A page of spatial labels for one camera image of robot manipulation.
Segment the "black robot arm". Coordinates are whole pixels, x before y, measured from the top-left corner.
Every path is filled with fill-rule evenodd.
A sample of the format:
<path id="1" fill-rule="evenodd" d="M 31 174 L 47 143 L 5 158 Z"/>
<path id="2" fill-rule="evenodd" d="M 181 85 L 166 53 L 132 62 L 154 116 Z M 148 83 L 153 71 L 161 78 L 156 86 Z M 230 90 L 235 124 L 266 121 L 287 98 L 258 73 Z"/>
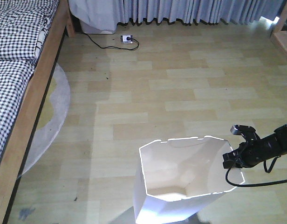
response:
<path id="1" fill-rule="evenodd" d="M 257 164 L 287 154 L 287 124 L 274 133 L 260 138 L 251 126 L 233 125 L 233 135 L 241 135 L 246 141 L 236 150 L 223 154 L 223 168 L 252 168 Z"/>

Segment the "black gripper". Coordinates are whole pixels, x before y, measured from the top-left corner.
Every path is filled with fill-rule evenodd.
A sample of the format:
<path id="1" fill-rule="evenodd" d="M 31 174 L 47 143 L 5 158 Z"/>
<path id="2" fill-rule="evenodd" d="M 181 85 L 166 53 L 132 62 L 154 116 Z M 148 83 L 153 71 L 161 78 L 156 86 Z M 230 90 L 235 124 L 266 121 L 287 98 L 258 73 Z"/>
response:
<path id="1" fill-rule="evenodd" d="M 239 147 L 223 154 L 223 168 L 252 168 L 267 160 L 266 138 L 252 142 L 241 142 Z"/>

